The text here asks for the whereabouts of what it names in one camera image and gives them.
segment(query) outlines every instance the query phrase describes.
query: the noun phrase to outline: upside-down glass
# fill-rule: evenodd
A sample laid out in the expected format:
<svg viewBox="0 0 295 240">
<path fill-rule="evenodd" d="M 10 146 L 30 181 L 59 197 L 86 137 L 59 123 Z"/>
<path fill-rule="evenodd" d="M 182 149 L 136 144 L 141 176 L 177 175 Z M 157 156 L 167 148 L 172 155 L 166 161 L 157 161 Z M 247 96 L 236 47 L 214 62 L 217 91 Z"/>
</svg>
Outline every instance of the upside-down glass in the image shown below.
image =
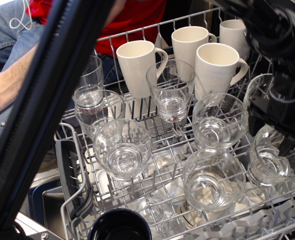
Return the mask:
<svg viewBox="0 0 295 240">
<path fill-rule="evenodd" d="M 87 101 L 79 101 L 74 114 L 83 132 L 94 140 L 101 126 L 114 119 L 125 118 L 125 102 L 114 91 L 94 90 Z"/>
<path fill-rule="evenodd" d="M 93 144 L 97 162 L 120 181 L 130 181 L 139 175 L 152 155 L 148 130 L 130 119 L 112 120 L 102 126 Z"/>
<path fill-rule="evenodd" d="M 198 149 L 226 149 L 248 130 L 244 104 L 228 93 L 210 93 L 194 106 L 192 129 Z"/>
<path fill-rule="evenodd" d="M 104 74 L 101 59 L 91 55 L 79 79 L 72 99 L 75 104 L 91 100 L 91 93 L 104 86 Z"/>
<path fill-rule="evenodd" d="M 295 148 L 279 156 L 284 135 L 270 125 L 256 134 L 250 149 L 248 176 L 257 186 L 273 186 L 295 180 Z"/>
<path fill-rule="evenodd" d="M 157 69 L 164 62 L 166 66 L 157 78 Z M 146 80 L 164 121 L 177 122 L 187 116 L 195 81 L 194 68 L 190 64 L 174 59 L 158 62 L 148 69 Z"/>
<path fill-rule="evenodd" d="M 269 97 L 268 93 L 271 87 L 272 79 L 272 73 L 265 73 L 256 76 L 249 82 L 243 99 L 245 107 L 248 107 L 250 105 L 250 97 L 252 97 L 253 95 L 262 98 Z"/>
<path fill-rule="evenodd" d="M 194 152 L 183 168 L 187 202 L 196 211 L 219 212 L 243 194 L 246 176 L 239 160 L 224 149 Z"/>
<path fill-rule="evenodd" d="M 138 202 L 136 212 L 140 214 L 150 226 L 153 240 L 161 240 L 169 231 L 169 222 L 166 219 L 165 209 L 160 200 L 155 197 L 144 198 Z"/>
</svg>

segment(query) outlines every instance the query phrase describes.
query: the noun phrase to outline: man's arm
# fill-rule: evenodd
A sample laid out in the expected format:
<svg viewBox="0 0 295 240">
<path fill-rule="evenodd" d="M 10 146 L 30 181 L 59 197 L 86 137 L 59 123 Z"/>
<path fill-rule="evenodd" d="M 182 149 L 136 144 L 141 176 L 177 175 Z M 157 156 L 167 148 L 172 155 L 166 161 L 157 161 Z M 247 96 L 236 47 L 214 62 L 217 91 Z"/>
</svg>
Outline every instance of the man's arm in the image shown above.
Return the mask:
<svg viewBox="0 0 295 240">
<path fill-rule="evenodd" d="M 112 22 L 122 11 L 126 1 L 115 0 L 107 16 L 105 26 Z M 0 111 L 4 110 L 17 98 L 36 49 L 37 46 L 33 47 L 7 70 L 0 72 Z"/>
</svg>

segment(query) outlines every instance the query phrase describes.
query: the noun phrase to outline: man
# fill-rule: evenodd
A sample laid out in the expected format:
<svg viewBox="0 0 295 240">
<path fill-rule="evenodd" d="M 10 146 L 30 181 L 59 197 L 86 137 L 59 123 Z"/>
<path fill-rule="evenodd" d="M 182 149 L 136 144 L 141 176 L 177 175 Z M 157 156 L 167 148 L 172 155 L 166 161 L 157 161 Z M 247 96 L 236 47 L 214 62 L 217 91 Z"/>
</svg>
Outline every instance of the man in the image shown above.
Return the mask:
<svg viewBox="0 0 295 240">
<path fill-rule="evenodd" d="M 30 0 L 30 10 L 25 9 L 24 0 L 14 0 L 0 6 L 0 136 L 41 39 L 52 2 L 53 0 Z M 162 19 L 165 6 L 166 0 L 115 0 L 101 36 L 106 37 L 158 23 Z M 12 20 L 14 18 L 22 19 L 21 23 Z M 145 32 L 144 36 L 154 42 L 157 33 L 157 29 L 152 29 Z M 138 39 L 143 38 L 134 34 L 130 41 Z M 125 42 L 125 37 L 115 38 L 114 50 Z M 114 64 L 111 64 L 113 59 L 110 42 L 99 41 L 95 49 L 102 59 L 106 78 L 104 83 L 115 81 L 113 75 L 116 69 Z"/>
</svg>

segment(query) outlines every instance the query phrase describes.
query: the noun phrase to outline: dark blue cup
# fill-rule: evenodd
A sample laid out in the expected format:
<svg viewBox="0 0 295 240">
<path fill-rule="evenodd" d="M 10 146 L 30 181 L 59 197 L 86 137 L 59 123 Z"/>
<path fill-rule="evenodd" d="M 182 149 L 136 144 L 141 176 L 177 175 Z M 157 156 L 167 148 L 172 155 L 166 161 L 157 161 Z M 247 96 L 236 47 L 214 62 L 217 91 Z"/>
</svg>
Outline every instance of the dark blue cup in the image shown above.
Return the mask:
<svg viewBox="0 0 295 240">
<path fill-rule="evenodd" d="M 93 223 L 88 240 L 152 240 L 152 235 L 141 215 L 126 208 L 116 208 Z"/>
</svg>

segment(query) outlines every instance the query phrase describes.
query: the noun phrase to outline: white mug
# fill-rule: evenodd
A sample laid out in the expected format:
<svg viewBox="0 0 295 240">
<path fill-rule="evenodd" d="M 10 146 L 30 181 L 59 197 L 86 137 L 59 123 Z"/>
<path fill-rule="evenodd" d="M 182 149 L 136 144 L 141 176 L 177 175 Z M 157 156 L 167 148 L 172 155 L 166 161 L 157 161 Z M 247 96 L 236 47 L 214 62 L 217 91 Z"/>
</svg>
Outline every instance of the white mug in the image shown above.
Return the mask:
<svg viewBox="0 0 295 240">
<path fill-rule="evenodd" d="M 209 36 L 212 43 L 217 42 L 217 37 L 201 26 L 185 26 L 175 30 L 171 35 L 175 59 L 194 67 L 197 49 L 209 42 Z"/>
<path fill-rule="evenodd" d="M 148 69 L 156 64 L 155 53 L 162 53 L 163 60 L 168 60 L 168 54 L 164 50 L 155 47 L 152 42 L 146 40 L 130 41 L 116 50 L 126 86 L 134 98 L 140 99 L 150 96 L 146 74 Z M 157 78 L 165 65 L 166 62 L 158 70 L 155 70 Z"/>
<path fill-rule="evenodd" d="M 240 19 L 226 20 L 219 25 L 219 42 L 237 50 L 239 57 L 244 60 L 247 60 L 250 54 L 250 46 L 244 34 L 246 30 Z"/>
<path fill-rule="evenodd" d="M 238 65 L 241 69 L 234 76 Z M 195 59 L 195 97 L 197 100 L 209 93 L 225 93 L 248 72 L 248 64 L 231 46 L 206 43 L 198 47 Z"/>
</svg>

